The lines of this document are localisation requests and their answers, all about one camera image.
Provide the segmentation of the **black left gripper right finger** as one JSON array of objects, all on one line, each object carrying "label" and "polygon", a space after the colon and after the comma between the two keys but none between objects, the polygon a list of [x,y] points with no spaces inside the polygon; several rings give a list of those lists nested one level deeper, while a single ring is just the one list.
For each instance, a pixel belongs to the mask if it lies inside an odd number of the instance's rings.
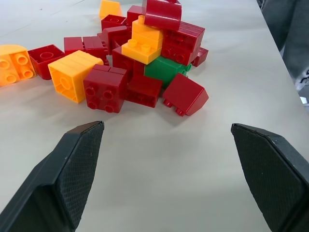
[{"label": "black left gripper right finger", "polygon": [[309,230],[309,163],[281,135],[234,123],[244,177],[273,232]]}]

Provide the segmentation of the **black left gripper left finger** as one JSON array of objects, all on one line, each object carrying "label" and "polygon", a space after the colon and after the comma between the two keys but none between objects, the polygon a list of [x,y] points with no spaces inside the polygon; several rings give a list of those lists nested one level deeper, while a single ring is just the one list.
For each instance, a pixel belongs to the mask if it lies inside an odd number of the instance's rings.
[{"label": "black left gripper left finger", "polygon": [[74,232],[95,177],[102,121],[66,132],[0,214],[2,232]]}]

